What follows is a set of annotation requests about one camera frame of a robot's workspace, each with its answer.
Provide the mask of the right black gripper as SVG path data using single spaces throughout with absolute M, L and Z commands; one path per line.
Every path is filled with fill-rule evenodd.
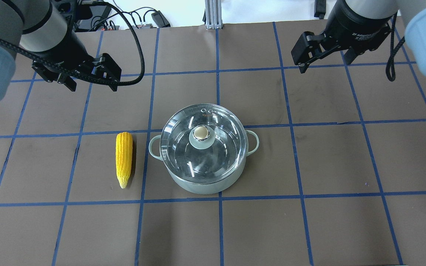
M 371 18 L 349 4 L 335 4 L 322 34 L 303 32 L 294 47 L 291 57 L 304 74 L 311 63 L 326 56 L 332 48 L 332 41 L 347 50 L 344 54 L 346 65 L 353 63 L 358 56 L 367 51 L 377 50 L 390 34 L 391 15 L 378 15 Z

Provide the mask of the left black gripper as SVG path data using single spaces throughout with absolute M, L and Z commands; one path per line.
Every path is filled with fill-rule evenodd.
M 85 74 L 91 73 L 94 68 L 93 75 L 96 77 L 94 83 L 109 86 L 113 92 L 117 92 L 118 85 L 106 85 L 104 82 L 120 82 L 122 73 L 120 66 L 108 53 L 102 53 L 97 58 L 90 56 L 73 31 L 68 31 L 63 40 L 52 49 L 34 54 L 66 69 L 76 69 Z M 43 79 L 55 80 L 71 92 L 76 91 L 77 83 L 71 76 L 38 61 L 32 62 L 32 68 Z

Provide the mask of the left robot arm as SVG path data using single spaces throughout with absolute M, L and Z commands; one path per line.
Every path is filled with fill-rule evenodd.
M 121 68 L 106 53 L 95 58 L 88 54 L 73 27 L 78 20 L 92 17 L 84 0 L 0 0 L 0 40 L 38 56 L 32 69 L 46 82 L 76 90 L 73 75 L 63 74 L 54 63 L 75 74 L 94 74 L 118 82 Z M 16 52 L 0 44 L 0 101 L 4 98 L 16 69 Z

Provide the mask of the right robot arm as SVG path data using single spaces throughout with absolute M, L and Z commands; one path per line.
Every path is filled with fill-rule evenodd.
M 318 35 L 305 31 L 291 50 L 294 64 L 304 74 L 309 65 L 331 53 L 345 51 L 345 63 L 351 64 L 366 51 L 380 47 L 395 25 L 389 20 L 400 13 L 405 32 L 391 46 L 386 66 L 389 81 L 395 80 L 395 54 L 407 46 L 414 54 L 420 72 L 426 76 L 426 0 L 338 0 L 331 10 L 325 29 Z

